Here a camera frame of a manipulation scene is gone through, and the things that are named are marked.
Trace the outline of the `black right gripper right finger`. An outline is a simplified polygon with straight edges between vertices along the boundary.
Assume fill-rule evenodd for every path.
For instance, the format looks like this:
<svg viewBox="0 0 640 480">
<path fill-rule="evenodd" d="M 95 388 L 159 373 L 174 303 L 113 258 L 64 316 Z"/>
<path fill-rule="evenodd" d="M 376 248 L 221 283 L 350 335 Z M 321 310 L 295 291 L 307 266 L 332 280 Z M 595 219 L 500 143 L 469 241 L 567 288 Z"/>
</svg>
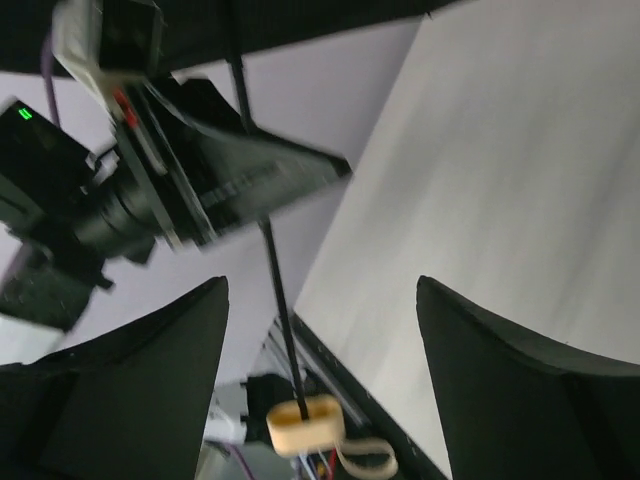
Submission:
<svg viewBox="0 0 640 480">
<path fill-rule="evenodd" d="M 639 368 L 545 337 L 431 277 L 418 324 L 456 479 L 635 479 Z"/>
</svg>

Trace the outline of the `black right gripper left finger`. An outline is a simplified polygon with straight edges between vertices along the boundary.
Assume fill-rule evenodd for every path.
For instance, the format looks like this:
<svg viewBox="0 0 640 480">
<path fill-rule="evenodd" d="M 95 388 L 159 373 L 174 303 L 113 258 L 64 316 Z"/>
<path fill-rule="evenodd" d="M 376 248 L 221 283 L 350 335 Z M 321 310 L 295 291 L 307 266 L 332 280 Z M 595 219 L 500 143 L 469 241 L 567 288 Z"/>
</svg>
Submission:
<svg viewBox="0 0 640 480">
<path fill-rule="evenodd" d="M 31 364 L 1 369 L 5 479 L 192 479 L 226 332 L 228 282 Z"/>
</svg>

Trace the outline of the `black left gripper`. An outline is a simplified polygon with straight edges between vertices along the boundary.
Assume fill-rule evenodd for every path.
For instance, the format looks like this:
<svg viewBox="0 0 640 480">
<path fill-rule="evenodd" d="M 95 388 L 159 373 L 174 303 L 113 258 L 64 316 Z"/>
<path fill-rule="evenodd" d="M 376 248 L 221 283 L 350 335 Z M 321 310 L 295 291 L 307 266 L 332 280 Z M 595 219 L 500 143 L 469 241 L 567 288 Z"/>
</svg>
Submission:
<svg viewBox="0 0 640 480">
<path fill-rule="evenodd" d="M 342 156 L 261 128 L 247 135 L 204 78 L 123 84 L 112 100 L 124 160 L 173 247 L 203 247 L 351 174 Z"/>
</svg>

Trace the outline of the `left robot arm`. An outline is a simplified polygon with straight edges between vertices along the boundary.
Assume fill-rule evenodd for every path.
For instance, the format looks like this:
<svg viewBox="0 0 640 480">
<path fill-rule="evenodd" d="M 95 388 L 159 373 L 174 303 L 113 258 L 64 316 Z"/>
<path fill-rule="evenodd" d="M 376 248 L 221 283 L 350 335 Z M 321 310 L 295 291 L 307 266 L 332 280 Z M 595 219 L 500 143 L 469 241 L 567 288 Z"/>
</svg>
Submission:
<svg viewBox="0 0 640 480">
<path fill-rule="evenodd" d="M 145 264 L 158 240 L 200 247 L 350 175 L 347 160 L 246 127 L 205 78 L 116 95 L 110 174 L 22 101 L 1 115 L 1 221 L 22 243 L 1 280 L 3 314 L 70 331 L 111 259 Z"/>
</svg>

